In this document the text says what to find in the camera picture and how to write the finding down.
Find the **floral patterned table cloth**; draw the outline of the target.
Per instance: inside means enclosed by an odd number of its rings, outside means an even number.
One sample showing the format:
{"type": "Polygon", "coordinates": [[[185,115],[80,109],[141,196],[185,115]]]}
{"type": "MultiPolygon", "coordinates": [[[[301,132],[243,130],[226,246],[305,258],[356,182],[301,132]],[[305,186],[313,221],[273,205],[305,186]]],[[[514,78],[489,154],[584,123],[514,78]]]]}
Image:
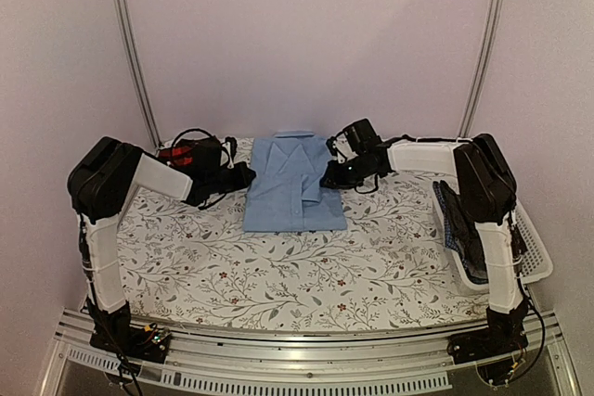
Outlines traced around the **floral patterned table cloth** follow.
{"type": "Polygon", "coordinates": [[[144,315],[237,328],[375,330],[467,321],[430,220],[436,178],[400,171],[369,196],[341,193],[342,231],[243,230],[247,191],[207,211],[178,211],[148,223],[148,252],[134,238],[117,254],[123,293],[144,315]]]}

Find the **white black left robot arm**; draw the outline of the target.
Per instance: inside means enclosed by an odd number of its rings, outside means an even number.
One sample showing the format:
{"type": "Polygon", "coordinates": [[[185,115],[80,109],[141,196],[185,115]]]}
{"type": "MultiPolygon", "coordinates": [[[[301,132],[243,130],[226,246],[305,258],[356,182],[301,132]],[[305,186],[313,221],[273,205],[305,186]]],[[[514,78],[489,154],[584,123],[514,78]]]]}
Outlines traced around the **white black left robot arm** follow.
{"type": "Polygon", "coordinates": [[[79,251],[87,277],[87,305],[97,333],[118,353],[138,343],[131,327],[117,254],[117,230],[132,190],[140,187],[207,210],[227,194],[248,188],[256,173],[237,161],[238,143],[204,132],[179,134],[155,155],[104,136],[71,171],[67,190],[79,222],[79,251]]]}

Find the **aluminium front rail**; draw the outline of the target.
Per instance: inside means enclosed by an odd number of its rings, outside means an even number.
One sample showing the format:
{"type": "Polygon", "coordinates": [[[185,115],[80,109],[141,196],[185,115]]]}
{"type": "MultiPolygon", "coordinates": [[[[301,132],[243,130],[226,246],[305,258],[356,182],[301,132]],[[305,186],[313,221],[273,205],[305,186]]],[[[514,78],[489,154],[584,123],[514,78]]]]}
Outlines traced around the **aluminium front rail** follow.
{"type": "Polygon", "coordinates": [[[40,395],[582,395],[556,315],[529,316],[519,379],[481,379],[487,362],[456,364],[450,336],[475,323],[353,333],[289,334],[172,325],[163,364],[140,362],[137,377],[90,345],[93,323],[61,315],[40,395]]]}

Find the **left aluminium frame post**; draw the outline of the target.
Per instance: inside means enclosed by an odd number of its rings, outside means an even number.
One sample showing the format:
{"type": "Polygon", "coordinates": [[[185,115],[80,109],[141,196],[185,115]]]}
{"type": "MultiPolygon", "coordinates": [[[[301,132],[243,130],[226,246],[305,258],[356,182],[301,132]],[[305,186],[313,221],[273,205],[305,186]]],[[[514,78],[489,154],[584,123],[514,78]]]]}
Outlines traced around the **left aluminium frame post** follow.
{"type": "Polygon", "coordinates": [[[155,147],[161,146],[161,135],[150,103],[144,73],[137,50],[134,27],[127,0],[113,0],[115,14],[122,36],[123,49],[128,63],[133,87],[140,109],[141,118],[145,124],[150,143],[155,147]]]}

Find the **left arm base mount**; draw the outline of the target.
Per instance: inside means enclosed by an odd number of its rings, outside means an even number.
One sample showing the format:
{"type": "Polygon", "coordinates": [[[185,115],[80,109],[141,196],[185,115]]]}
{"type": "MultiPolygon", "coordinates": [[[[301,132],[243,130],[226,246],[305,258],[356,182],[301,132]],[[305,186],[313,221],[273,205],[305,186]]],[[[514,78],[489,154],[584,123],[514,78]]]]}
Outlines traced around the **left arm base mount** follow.
{"type": "Polygon", "coordinates": [[[164,364],[167,357],[171,330],[150,324],[144,327],[96,326],[90,345],[94,348],[120,354],[146,362],[164,364]]]}

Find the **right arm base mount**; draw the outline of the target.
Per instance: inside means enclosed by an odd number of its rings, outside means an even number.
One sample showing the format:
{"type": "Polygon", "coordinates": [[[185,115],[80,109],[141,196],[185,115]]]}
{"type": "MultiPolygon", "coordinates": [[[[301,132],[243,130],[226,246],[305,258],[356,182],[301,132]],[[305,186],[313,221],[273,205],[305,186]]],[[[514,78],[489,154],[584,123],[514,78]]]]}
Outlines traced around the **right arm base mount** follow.
{"type": "Polygon", "coordinates": [[[465,364],[519,351],[527,346],[523,325],[495,325],[450,336],[446,351],[455,364],[465,364]]]}

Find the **red black plaid shirt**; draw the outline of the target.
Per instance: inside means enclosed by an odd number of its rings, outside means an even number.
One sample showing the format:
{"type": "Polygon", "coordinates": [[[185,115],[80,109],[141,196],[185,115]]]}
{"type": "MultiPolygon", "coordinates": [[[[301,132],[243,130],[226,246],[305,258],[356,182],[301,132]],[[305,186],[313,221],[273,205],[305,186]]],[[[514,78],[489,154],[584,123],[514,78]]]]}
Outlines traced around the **red black plaid shirt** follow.
{"type": "Polygon", "coordinates": [[[157,159],[175,168],[187,167],[193,163],[191,147],[168,147],[158,152],[157,159]]]}

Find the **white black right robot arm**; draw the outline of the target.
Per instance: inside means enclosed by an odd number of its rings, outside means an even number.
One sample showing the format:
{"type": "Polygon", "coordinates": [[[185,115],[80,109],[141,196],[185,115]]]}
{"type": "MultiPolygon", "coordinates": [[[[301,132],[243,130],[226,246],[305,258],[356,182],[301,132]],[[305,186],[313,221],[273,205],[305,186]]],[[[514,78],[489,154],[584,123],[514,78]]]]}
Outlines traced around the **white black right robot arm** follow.
{"type": "Polygon", "coordinates": [[[523,330],[528,313],[519,278],[525,246],[517,228],[517,183],[491,134],[471,139],[414,138],[403,134],[382,139],[367,119],[330,137],[331,154],[320,184],[358,189],[366,178],[379,181],[400,171],[439,172],[453,176],[457,191],[435,192],[443,216],[458,239],[478,236],[489,286],[486,328],[480,347],[501,354],[523,330]]]}

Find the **white plastic laundry basket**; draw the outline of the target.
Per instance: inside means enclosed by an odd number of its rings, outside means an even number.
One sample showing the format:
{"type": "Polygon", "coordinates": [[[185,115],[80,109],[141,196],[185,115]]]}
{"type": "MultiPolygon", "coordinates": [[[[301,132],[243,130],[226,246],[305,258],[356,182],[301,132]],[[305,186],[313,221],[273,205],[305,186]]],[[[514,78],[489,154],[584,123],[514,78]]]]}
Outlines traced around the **white plastic laundry basket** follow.
{"type": "MultiPolygon", "coordinates": [[[[455,270],[454,281],[462,295],[489,291],[483,247],[478,231],[462,214],[457,194],[445,181],[434,181],[433,209],[438,233],[443,238],[445,255],[455,270]]],[[[551,275],[552,261],[521,202],[515,208],[516,228],[523,247],[519,264],[522,281],[532,284],[551,275]]]]}

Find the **light blue long sleeve shirt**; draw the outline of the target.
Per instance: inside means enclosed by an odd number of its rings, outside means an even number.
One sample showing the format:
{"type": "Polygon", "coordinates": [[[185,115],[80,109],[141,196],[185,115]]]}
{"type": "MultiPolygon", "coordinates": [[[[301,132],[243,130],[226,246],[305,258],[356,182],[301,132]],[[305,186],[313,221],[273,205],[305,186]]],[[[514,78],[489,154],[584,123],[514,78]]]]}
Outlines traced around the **light blue long sleeve shirt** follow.
{"type": "Polygon", "coordinates": [[[320,185],[330,152],[326,139],[288,131],[252,143],[243,230],[256,233],[342,231],[341,193],[320,185]]]}

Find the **right aluminium frame post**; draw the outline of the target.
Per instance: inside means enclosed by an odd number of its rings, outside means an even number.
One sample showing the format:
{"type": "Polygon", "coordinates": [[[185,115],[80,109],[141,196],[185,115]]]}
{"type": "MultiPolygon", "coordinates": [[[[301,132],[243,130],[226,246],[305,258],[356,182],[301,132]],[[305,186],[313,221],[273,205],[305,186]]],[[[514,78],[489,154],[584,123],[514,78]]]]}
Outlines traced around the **right aluminium frame post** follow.
{"type": "Polygon", "coordinates": [[[458,128],[458,138],[465,138],[471,134],[472,124],[479,108],[486,74],[488,73],[489,63],[497,39],[497,29],[503,3],[504,0],[488,1],[483,37],[475,70],[471,79],[470,91],[463,111],[462,120],[458,128]]]}

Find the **aluminium frame post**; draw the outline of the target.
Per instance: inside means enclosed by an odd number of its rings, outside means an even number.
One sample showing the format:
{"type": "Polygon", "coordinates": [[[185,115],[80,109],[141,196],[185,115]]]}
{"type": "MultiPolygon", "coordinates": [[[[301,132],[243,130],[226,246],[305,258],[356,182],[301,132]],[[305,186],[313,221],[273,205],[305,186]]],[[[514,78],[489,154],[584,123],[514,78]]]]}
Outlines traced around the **aluminium frame post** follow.
{"type": "Polygon", "coordinates": [[[497,39],[497,29],[503,3],[504,0],[488,1],[483,37],[475,70],[471,79],[470,91],[463,111],[462,120],[458,128],[458,138],[465,138],[471,134],[472,124],[479,108],[486,74],[488,73],[489,63],[497,39]]]}
{"type": "Polygon", "coordinates": [[[150,103],[144,73],[137,50],[134,27],[127,0],[113,0],[115,14],[122,36],[123,49],[128,63],[133,87],[140,109],[141,118],[145,124],[150,143],[155,147],[161,146],[161,135],[150,103]]]}

